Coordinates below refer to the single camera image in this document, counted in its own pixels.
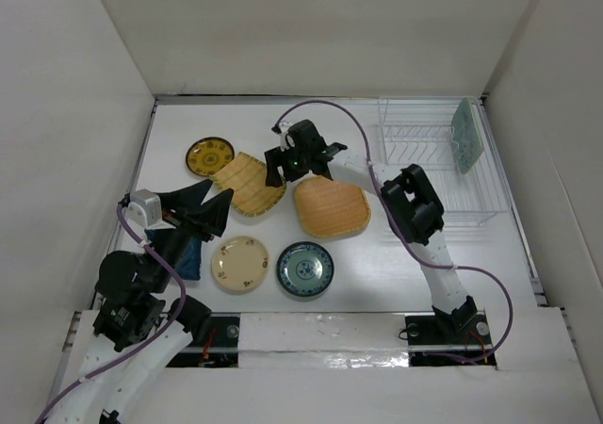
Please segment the green-rimmed bamboo tray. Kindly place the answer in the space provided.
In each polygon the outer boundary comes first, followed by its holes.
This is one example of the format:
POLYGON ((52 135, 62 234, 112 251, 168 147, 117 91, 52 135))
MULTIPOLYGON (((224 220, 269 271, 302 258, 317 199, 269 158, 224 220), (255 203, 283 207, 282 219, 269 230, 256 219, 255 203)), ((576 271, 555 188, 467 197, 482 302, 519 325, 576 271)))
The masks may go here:
POLYGON ((245 217, 258 217, 272 209, 285 196, 286 185, 266 185, 267 166, 261 160, 239 153, 210 179, 220 191, 233 192, 231 206, 245 217))

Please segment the light blue divided plate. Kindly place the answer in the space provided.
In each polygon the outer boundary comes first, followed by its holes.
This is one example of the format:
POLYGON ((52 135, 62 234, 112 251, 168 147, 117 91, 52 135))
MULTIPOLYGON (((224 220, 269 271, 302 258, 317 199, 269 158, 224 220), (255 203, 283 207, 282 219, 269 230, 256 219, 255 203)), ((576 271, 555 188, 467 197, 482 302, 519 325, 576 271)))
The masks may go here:
POLYGON ((450 123, 451 150, 460 174, 468 174, 484 151, 480 121, 476 105, 468 97, 463 98, 450 123))

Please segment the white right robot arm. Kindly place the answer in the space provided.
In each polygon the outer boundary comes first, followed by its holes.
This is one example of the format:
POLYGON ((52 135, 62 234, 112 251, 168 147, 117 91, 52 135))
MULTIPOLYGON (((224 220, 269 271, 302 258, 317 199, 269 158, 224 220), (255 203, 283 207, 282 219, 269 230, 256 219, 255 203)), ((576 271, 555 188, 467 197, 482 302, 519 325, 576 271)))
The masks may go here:
POLYGON ((308 173, 348 183, 373 193, 390 229, 420 265, 432 298, 435 331, 445 345, 459 342, 477 315, 474 299, 462 285, 443 235, 444 206, 423 169, 401 171, 348 154, 334 143, 314 148, 272 148, 265 152, 266 185, 278 187, 308 173))

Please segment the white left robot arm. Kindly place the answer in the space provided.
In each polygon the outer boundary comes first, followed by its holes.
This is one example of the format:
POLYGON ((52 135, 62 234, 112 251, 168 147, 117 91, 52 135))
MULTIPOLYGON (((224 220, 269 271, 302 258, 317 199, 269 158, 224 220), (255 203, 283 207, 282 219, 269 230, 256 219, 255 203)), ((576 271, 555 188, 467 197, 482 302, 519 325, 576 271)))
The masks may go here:
POLYGON ((190 242, 221 236, 232 189, 211 180, 172 192, 139 189, 117 204, 123 230, 142 253, 114 251, 95 285, 103 303, 77 379, 52 399, 40 423, 125 423, 171 359, 209 337, 212 311, 190 297, 175 267, 190 242))

